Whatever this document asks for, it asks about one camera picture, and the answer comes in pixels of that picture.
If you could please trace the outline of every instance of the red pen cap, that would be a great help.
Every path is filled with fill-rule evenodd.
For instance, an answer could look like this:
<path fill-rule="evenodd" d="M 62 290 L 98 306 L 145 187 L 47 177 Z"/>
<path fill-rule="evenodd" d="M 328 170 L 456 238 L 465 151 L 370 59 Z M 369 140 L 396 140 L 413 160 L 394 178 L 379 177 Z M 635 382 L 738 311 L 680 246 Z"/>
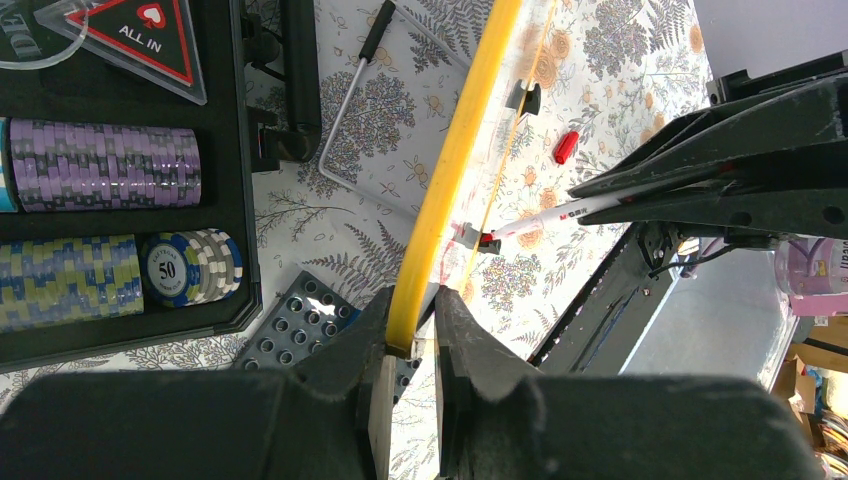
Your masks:
<path fill-rule="evenodd" d="M 565 165 L 565 160 L 571 156 L 571 152 L 577 146 L 578 139 L 580 139 L 580 135 L 575 131 L 568 132 L 562 137 L 557 148 L 554 149 L 554 160 L 558 164 Z"/>

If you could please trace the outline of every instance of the cable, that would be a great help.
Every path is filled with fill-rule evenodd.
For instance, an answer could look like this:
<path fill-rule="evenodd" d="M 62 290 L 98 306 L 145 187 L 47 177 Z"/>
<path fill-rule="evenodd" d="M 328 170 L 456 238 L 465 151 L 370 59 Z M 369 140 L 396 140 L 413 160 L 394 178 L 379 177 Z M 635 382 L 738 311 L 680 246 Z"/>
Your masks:
<path fill-rule="evenodd" d="M 670 270 L 672 268 L 692 267 L 692 266 L 695 266 L 695 265 L 700 265 L 702 263 L 707 263 L 710 260 L 715 260 L 716 258 L 718 258 L 722 255 L 728 254 L 728 253 L 736 250 L 736 248 L 738 248 L 736 245 L 727 245 L 727 246 L 723 247 L 721 250 L 717 251 L 716 253 L 714 253 L 712 255 L 707 255 L 706 257 L 701 257 L 697 260 L 692 260 L 691 262 L 669 263 L 668 265 L 666 265 L 664 267 L 654 269 L 653 271 L 651 271 L 651 273 L 648 274 L 648 276 L 651 277 L 651 278 L 654 278 L 657 275 L 659 275 L 660 273 L 662 273 L 666 270 Z"/>

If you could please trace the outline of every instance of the white pen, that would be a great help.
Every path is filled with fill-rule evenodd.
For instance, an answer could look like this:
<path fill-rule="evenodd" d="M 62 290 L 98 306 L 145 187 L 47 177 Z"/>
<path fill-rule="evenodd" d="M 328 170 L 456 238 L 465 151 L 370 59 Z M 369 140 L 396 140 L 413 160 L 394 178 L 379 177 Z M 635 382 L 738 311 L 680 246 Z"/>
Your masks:
<path fill-rule="evenodd" d="M 597 213 L 601 210 L 621 205 L 623 199 L 641 193 L 644 190 L 646 190 L 645 187 L 634 187 L 616 193 L 581 198 L 573 202 L 563 203 L 531 217 L 516 220 L 491 233 L 484 233 L 480 237 L 480 242 L 488 243 L 495 240 L 502 240 L 515 235 L 535 232 L 536 230 L 550 227 L 555 223 L 576 220 L 591 213 Z"/>

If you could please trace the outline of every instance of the white heart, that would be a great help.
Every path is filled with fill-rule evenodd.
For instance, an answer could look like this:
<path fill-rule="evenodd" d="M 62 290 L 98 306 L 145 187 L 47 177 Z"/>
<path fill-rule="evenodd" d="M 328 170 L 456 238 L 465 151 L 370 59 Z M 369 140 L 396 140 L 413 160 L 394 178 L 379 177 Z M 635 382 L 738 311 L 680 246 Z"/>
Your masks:
<path fill-rule="evenodd" d="M 148 8 L 145 10 L 144 16 L 153 20 L 153 23 L 159 23 L 162 21 L 162 17 L 159 16 L 159 10 L 155 8 Z"/>

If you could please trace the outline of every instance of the cardboard box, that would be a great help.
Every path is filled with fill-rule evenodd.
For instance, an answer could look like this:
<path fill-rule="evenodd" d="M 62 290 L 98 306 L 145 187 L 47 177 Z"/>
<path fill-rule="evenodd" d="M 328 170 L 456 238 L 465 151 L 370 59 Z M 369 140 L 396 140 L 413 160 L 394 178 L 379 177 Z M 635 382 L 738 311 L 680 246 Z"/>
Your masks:
<path fill-rule="evenodd" d="M 827 326 L 813 327 L 810 338 L 837 347 L 848 348 L 848 317 L 830 317 Z M 848 356 L 806 344 L 793 344 L 790 353 L 797 354 L 807 365 L 848 373 Z"/>
<path fill-rule="evenodd" d="M 796 407 L 799 413 L 815 413 L 816 380 L 806 375 L 806 367 L 798 355 L 789 356 L 780 366 L 771 392 Z"/>
<path fill-rule="evenodd" d="M 789 407 L 810 445 L 817 447 L 824 444 L 824 439 L 813 418 L 816 410 L 816 380 L 805 374 L 806 367 L 798 355 L 787 355 L 771 393 Z"/>

